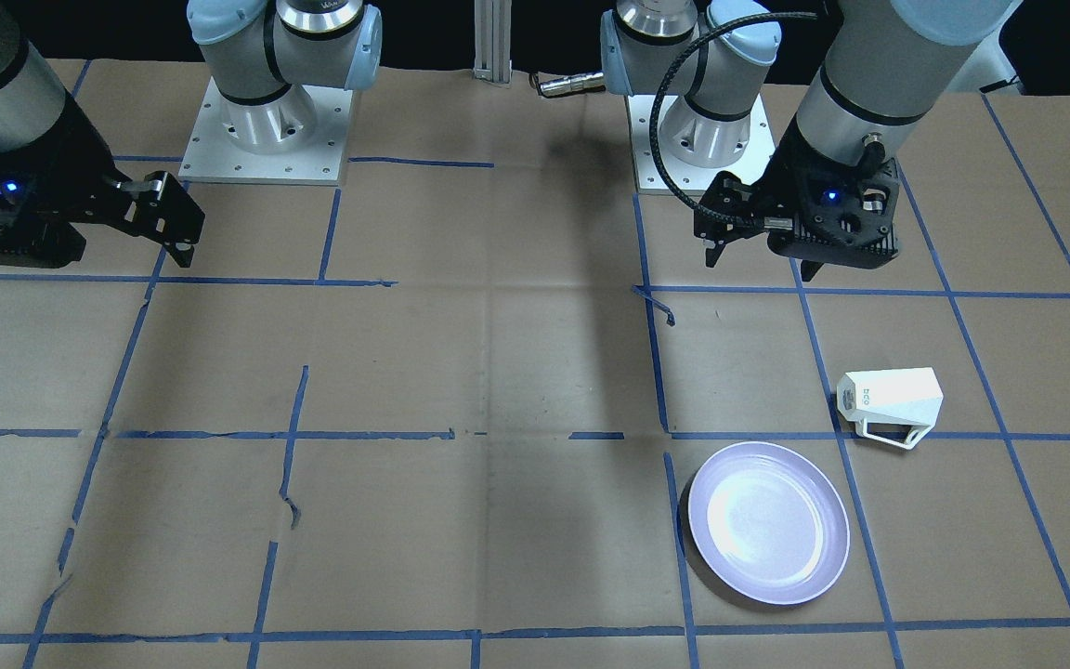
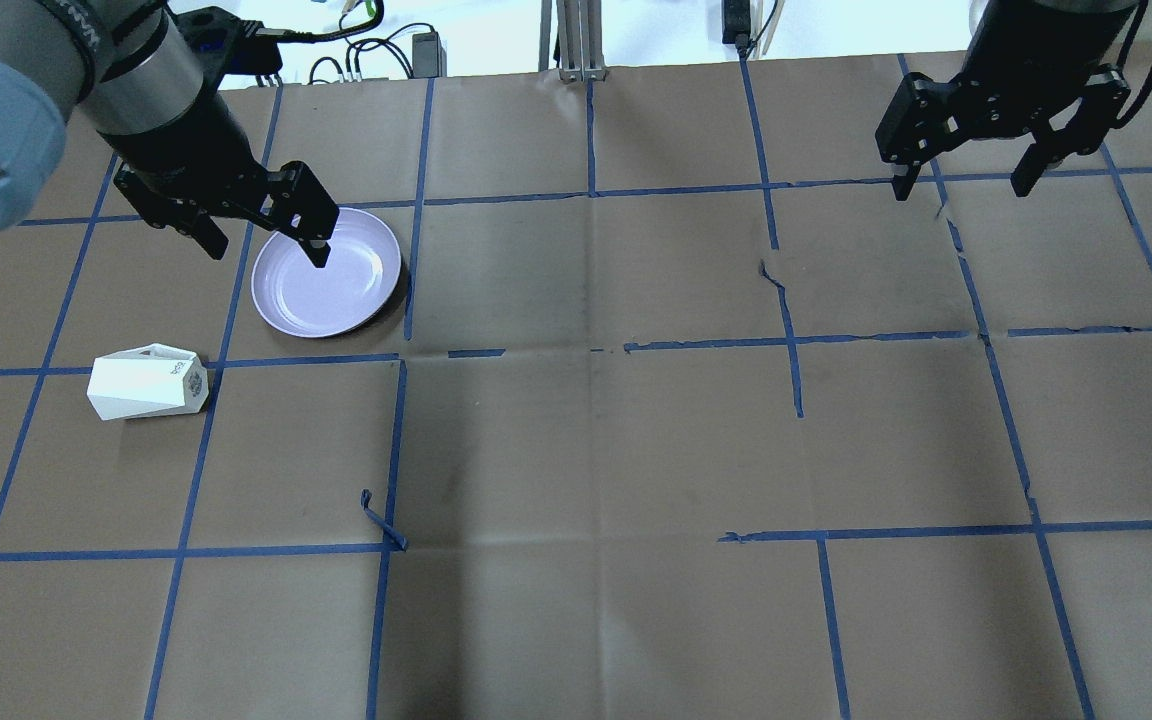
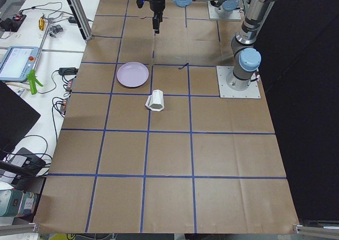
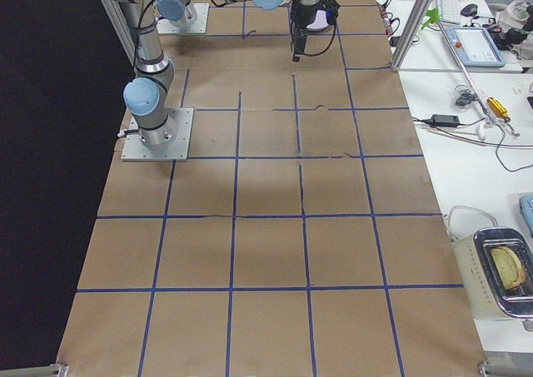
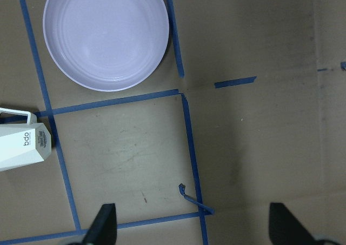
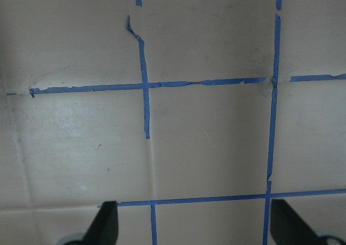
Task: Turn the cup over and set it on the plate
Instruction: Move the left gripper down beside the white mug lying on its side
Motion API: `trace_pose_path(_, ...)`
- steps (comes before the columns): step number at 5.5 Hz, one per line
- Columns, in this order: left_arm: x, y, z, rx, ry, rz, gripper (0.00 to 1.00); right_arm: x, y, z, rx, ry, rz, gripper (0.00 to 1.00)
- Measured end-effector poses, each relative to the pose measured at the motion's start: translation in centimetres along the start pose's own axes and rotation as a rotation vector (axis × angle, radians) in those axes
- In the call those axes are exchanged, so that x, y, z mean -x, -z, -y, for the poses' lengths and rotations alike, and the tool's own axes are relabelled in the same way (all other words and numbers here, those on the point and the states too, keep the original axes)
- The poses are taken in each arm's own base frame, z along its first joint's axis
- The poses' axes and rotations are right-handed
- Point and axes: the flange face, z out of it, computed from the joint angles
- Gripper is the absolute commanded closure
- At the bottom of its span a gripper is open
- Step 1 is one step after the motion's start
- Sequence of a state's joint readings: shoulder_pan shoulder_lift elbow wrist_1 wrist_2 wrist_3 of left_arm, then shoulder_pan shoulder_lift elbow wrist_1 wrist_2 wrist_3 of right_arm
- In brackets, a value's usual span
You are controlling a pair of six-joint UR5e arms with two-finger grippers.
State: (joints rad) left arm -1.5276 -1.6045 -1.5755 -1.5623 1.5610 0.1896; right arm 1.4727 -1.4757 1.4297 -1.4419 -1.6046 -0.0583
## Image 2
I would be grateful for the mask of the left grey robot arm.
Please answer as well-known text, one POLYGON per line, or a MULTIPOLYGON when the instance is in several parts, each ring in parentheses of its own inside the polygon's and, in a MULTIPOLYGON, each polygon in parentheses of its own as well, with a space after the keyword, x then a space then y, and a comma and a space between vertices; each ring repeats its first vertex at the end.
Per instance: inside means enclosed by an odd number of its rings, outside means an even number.
POLYGON ((270 170, 219 94, 228 74, 280 68, 305 35, 209 6, 165 1, 0 1, 0 232, 26 219, 58 168, 74 111, 115 152, 114 185, 143 222, 221 259, 218 219, 329 259, 338 202, 302 161, 270 170))

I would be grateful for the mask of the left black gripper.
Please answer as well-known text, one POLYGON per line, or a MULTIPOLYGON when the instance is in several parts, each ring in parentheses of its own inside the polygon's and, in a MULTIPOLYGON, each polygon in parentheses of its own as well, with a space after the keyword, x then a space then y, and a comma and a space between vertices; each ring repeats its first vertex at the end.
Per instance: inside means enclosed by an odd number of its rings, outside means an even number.
POLYGON ((338 202, 305 161, 262 168, 223 100, 197 100, 147 132, 111 136, 111 145, 126 165, 115 185, 143 222, 170 225, 212 260, 223 260, 229 240, 209 214, 251 219, 296 242, 314 268, 328 264, 338 202))

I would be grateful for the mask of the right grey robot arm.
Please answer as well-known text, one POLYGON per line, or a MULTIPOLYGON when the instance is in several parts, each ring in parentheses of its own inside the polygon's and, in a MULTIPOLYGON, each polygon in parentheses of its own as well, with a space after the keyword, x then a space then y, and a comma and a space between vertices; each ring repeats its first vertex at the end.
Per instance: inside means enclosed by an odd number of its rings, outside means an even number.
POLYGON ((1011 191, 1025 197, 1068 156, 1089 156, 1132 122, 1152 91, 1134 92, 1123 65, 1143 1, 987 1, 950 81, 909 73, 876 129, 893 196, 908 199, 925 164, 969 141, 1033 138, 1011 191))

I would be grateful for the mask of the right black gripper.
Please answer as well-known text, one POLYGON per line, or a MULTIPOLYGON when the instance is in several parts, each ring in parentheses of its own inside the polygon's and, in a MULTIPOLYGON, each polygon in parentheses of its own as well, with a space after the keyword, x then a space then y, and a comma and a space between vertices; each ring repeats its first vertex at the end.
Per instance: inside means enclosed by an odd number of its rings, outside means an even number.
POLYGON ((1130 94, 1105 59, 1116 36, 1116 20, 980 20, 954 78, 905 74, 879 120, 893 196, 908 200, 924 165, 968 141, 1032 136, 1011 170, 1020 199, 1066 156, 1092 154, 1130 94))

